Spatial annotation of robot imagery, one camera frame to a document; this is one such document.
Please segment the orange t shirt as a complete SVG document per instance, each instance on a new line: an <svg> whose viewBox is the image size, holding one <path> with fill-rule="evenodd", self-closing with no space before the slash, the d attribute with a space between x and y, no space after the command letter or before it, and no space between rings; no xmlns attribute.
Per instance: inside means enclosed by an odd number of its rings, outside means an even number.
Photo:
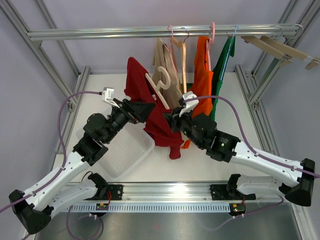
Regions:
<svg viewBox="0 0 320 240"><path fill-rule="evenodd" d="M194 81L189 89L197 97L212 95L214 72L211 70L210 57L207 50L209 40L207 36L200 36L197 40L197 49L194 58ZM211 98L200 99L198 105L193 109L192 117L202 113L209 116L212 110L213 104Z"/></svg>

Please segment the beige t shirt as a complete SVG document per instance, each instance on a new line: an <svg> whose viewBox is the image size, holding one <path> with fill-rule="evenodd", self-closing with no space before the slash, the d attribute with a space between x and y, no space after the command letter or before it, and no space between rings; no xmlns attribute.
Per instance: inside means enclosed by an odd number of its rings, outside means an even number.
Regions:
<svg viewBox="0 0 320 240"><path fill-rule="evenodd" d="M163 67L169 75L169 88L160 89L160 93L162 94L169 108L175 109L179 107L179 99L182 97L179 74L176 69L176 65L174 64L172 53L161 38L158 38L156 41L152 64L154 65L152 80L156 85L159 81L162 81L163 83L167 82L166 76L159 71L159 67Z"/></svg>

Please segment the pink wire hanger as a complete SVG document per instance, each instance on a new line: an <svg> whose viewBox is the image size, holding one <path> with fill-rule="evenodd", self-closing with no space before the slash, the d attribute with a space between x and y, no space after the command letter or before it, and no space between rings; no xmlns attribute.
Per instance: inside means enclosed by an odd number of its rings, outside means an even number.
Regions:
<svg viewBox="0 0 320 240"><path fill-rule="evenodd" d="M174 67L174 72L175 72L175 76L178 77L179 76L179 72L177 69L177 62L176 62L176 56L175 56L175 51L174 51L174 31L173 31L173 27L172 25L168 25L167 27L170 32L171 32L171 37L170 37L170 54L171 54L171 58L172 58L172 63L173 63L173 67Z"/></svg>

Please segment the pink plastic hanger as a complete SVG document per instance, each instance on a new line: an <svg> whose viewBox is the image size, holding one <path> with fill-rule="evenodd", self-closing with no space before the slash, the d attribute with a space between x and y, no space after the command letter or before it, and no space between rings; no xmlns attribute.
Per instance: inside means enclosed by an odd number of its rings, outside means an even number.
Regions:
<svg viewBox="0 0 320 240"><path fill-rule="evenodd" d="M216 35L216 24L215 22L211 23L211 38L206 43L206 53L207 53L207 65L208 70L210 71L212 69L211 67L211 47L213 46L215 42L215 35Z"/></svg>

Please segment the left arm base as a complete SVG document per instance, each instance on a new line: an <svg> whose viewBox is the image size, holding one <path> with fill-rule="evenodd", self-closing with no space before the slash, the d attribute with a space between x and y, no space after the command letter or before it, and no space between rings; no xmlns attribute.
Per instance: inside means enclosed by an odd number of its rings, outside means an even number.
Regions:
<svg viewBox="0 0 320 240"><path fill-rule="evenodd" d="M107 200L107 203L103 203L100 205L99 203L96 205L97 210L109 210L109 205L111 201L121 201L123 196L123 188L122 184L109 184L106 180L99 175L98 173L93 173L92 171L88 171L85 173L81 181L83 180L91 180L94 183L94 186L97 188L97 191L94 196L90 198L85 198L88 201L100 201Z"/></svg>

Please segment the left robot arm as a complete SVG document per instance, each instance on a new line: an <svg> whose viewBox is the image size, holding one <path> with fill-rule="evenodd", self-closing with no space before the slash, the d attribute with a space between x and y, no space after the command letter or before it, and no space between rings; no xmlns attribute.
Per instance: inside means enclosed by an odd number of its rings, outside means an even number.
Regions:
<svg viewBox="0 0 320 240"><path fill-rule="evenodd" d="M30 235L40 232L58 213L79 201L106 197L108 183L98 173L90 174L73 187L63 188L107 153L106 145L127 123L145 123L155 106L155 103L115 99L108 116L92 114L83 127L83 137L59 166L28 189L16 189L8 196L12 211L26 231Z"/></svg>

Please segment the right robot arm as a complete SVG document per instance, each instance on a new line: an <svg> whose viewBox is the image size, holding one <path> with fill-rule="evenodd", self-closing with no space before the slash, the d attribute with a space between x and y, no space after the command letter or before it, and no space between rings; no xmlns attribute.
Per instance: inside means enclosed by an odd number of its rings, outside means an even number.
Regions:
<svg viewBox="0 0 320 240"><path fill-rule="evenodd" d="M182 132L206 155L218 162L243 165L263 176L246 176L234 173L224 187L211 186L213 199L254 200L258 195L280 196L289 202L309 207L312 203L315 162L288 160L259 149L250 149L238 137L217 129L217 123L201 113L165 113L170 128Z"/></svg>

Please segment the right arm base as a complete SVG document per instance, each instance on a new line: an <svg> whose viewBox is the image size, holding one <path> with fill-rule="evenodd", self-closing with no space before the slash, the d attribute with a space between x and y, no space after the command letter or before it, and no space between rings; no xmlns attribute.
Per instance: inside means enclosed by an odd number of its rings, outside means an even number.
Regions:
<svg viewBox="0 0 320 240"><path fill-rule="evenodd" d="M211 184L209 187L211 198L213 201L241 201L240 203L230 203L230 215L232 217L244 215L246 213L246 200L256 200L254 193L243 194L237 190L237 181L241 174L232 174L227 183Z"/></svg>

